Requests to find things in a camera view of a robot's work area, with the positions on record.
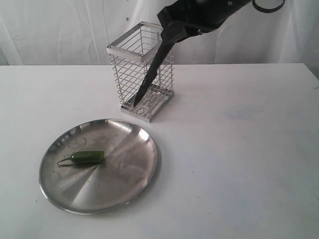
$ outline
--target metal utensil holder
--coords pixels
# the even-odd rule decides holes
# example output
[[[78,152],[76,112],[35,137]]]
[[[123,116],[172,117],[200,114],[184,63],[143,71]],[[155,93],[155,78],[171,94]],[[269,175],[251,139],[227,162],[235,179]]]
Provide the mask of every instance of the metal utensil holder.
[[[136,93],[161,44],[161,31],[160,25],[140,22],[107,47],[114,65],[121,111],[146,122],[151,122],[174,95],[173,56],[170,52],[146,95],[133,107]]]

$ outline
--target metal plate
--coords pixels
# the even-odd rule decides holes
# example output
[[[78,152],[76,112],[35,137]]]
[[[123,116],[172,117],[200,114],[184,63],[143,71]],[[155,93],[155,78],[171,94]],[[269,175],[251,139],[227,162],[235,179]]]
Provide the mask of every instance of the metal plate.
[[[57,166],[72,153],[105,151],[99,165]],[[150,182],[157,149],[139,126],[118,119],[81,124],[59,137],[42,159],[39,181],[55,206],[76,214],[96,214],[123,206]]]

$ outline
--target wire basket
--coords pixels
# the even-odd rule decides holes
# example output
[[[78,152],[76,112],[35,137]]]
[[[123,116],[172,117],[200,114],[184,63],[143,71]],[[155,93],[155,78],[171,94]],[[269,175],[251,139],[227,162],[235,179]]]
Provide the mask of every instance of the wire basket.
[[[107,47],[114,65],[121,111],[146,122],[151,122],[174,95],[173,56],[170,52],[143,99],[133,107],[136,93],[161,44],[161,31],[160,25],[140,22]]]

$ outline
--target white curtain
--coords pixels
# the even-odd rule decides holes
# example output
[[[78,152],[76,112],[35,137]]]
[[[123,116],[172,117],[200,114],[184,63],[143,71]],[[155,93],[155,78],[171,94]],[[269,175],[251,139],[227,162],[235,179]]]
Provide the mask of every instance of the white curtain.
[[[0,0],[0,49],[10,65],[105,65],[106,46],[175,0]],[[256,0],[273,7],[282,0]],[[273,14],[248,4],[217,31],[174,48],[176,64],[304,62],[319,76],[319,1]]]

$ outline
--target basket base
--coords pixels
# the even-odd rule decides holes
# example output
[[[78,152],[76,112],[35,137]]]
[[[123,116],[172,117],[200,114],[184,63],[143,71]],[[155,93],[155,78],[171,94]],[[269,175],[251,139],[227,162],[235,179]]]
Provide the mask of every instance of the basket base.
[[[155,97],[153,95],[152,100],[153,102],[157,102],[155,105],[152,105],[152,107],[150,108],[147,107],[147,105],[149,104],[149,100],[147,100],[146,95],[146,97],[144,97],[135,108],[132,108],[135,99],[134,95],[121,106],[121,112],[150,123],[154,119],[154,117],[159,113],[159,111],[174,96],[174,91],[166,90],[166,92],[161,91],[159,94],[159,91],[156,90],[156,88],[150,87],[147,94],[157,94]]]

